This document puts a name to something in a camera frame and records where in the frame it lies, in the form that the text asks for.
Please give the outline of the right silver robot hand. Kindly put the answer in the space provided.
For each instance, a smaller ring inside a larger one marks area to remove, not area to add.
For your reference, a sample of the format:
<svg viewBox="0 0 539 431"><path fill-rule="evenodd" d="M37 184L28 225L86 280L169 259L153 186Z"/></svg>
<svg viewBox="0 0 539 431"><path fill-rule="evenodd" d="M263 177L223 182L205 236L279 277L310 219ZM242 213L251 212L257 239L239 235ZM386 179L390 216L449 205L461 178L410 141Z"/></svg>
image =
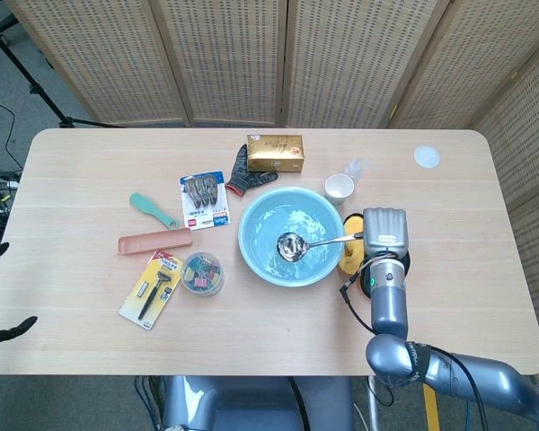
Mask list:
<svg viewBox="0 0 539 431"><path fill-rule="evenodd" d="M365 208L363 243L368 258L391 253L397 259L402 259L409 249L406 212L390 207Z"/></svg>

